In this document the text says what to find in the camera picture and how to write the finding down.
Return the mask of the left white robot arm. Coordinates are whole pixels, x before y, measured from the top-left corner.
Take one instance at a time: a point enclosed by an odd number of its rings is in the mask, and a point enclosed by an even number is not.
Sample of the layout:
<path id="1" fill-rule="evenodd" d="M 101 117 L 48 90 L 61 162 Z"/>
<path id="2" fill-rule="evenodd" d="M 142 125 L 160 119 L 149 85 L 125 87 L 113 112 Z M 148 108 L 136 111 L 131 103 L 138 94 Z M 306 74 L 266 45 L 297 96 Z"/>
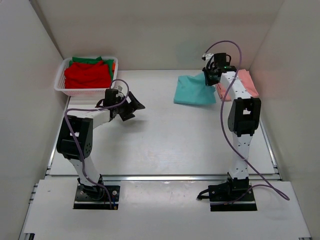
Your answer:
<path id="1" fill-rule="evenodd" d="M 93 199 L 104 195 L 102 176 L 91 159 L 94 129 L 111 122 L 120 116 L 122 121 L 135 117 L 134 112 L 143 110 L 131 91 L 126 94 L 118 89 L 107 89 L 104 98 L 94 109 L 67 109 L 58 135 L 56 150 L 72 164 L 78 174 L 80 185 L 87 187 L 87 193 Z"/>

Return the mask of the teal t shirt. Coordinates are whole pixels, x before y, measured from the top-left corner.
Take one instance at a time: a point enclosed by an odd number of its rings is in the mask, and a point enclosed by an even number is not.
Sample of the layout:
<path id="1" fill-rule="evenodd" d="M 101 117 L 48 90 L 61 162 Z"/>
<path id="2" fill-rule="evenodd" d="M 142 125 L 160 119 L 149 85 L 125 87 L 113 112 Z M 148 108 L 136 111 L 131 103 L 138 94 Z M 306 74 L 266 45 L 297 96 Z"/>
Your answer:
<path id="1" fill-rule="evenodd" d="M 177 79 L 177 86 L 173 97 L 175 104 L 206 106 L 215 104 L 214 86 L 207 86 L 204 73 L 181 75 Z"/>

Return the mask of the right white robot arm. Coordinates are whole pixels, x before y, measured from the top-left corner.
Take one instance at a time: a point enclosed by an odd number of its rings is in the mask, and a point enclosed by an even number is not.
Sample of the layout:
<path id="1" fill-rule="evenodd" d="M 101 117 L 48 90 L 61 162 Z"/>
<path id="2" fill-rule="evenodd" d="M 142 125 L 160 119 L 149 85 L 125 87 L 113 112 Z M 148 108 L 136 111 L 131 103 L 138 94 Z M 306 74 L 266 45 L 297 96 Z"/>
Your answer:
<path id="1" fill-rule="evenodd" d="M 253 97 L 245 88 L 237 69 L 230 65 L 231 56 L 227 53 L 205 53 L 202 60 L 206 62 L 202 69 L 205 84 L 213 86 L 222 84 L 226 96 L 232 102 L 227 119 L 227 126 L 232 133 L 232 147 L 235 153 L 228 175 L 232 180 L 244 180 L 249 177 L 248 164 L 250 144 L 255 131 L 259 126 L 261 100 Z"/>

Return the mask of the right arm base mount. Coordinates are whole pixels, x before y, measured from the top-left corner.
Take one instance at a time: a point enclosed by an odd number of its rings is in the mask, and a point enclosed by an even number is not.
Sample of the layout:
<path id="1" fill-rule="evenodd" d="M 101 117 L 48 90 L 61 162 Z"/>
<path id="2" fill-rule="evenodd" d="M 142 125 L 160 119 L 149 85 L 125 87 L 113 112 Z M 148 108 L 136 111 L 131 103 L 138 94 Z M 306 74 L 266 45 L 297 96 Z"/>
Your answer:
<path id="1" fill-rule="evenodd" d="M 211 212 L 254 212 L 258 210 L 249 175 L 232 176 L 219 184 L 211 184 L 196 197 L 209 200 Z"/>

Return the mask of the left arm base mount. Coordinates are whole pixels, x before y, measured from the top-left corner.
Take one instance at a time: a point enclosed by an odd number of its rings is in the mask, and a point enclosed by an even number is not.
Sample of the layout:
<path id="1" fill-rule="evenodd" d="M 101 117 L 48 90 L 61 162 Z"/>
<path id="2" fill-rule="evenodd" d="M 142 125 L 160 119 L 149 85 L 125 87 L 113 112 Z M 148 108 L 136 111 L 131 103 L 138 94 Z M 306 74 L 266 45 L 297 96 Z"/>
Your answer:
<path id="1" fill-rule="evenodd" d="M 85 186 L 77 179 L 77 188 L 74 197 L 73 208 L 76 210 L 118 210 L 120 200 L 120 185 Z"/>

